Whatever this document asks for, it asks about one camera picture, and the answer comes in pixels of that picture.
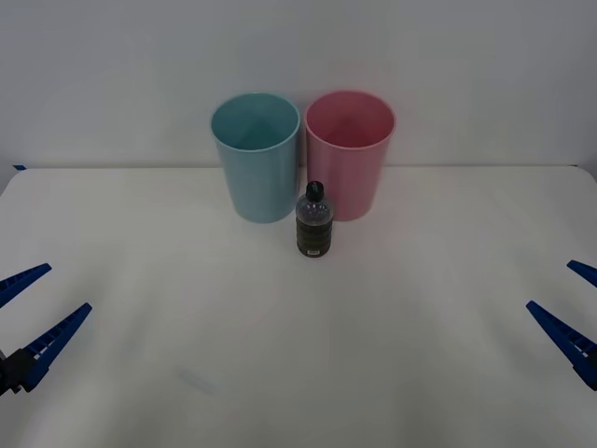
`light blue cup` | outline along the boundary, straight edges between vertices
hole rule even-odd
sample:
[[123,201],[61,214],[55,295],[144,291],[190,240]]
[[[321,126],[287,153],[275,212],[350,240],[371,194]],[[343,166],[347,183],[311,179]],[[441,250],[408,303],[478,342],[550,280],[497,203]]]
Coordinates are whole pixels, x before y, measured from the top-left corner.
[[247,93],[221,105],[212,133],[239,215],[273,222],[294,209],[300,114],[285,98]]

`pink cup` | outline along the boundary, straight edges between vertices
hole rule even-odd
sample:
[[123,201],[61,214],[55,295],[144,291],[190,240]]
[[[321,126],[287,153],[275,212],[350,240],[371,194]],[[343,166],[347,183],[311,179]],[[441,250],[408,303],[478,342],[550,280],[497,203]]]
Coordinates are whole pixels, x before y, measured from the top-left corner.
[[364,91],[333,91],[309,106],[305,121],[309,181],[324,184],[336,220],[363,216],[396,127],[392,108]]

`black bottle cap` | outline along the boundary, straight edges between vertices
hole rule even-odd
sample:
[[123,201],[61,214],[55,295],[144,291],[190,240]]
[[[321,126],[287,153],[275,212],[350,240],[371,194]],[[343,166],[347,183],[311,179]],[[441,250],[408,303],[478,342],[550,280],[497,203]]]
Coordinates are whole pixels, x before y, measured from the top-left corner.
[[307,199],[312,203],[318,203],[324,199],[324,184],[314,180],[307,184]]

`plastic cup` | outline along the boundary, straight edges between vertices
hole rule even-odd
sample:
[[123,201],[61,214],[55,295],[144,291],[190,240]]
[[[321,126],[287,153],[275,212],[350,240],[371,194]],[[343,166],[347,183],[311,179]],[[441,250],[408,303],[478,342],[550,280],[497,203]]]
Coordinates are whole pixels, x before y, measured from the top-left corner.
[[211,128],[237,213],[273,222],[294,209],[300,113],[285,98],[247,93],[213,114]]
[[392,108],[364,91],[333,91],[309,106],[305,121],[309,181],[324,184],[336,220],[363,216],[396,127]]

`white table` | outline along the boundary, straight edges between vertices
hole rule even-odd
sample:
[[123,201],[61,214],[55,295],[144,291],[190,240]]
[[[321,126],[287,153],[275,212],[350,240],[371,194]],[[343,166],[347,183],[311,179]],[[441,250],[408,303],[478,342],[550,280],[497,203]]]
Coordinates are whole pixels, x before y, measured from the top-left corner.
[[0,197],[12,353],[88,301],[3,448],[595,446],[597,395],[527,312],[597,340],[597,186],[573,167],[388,168],[322,259],[220,169],[28,170]]

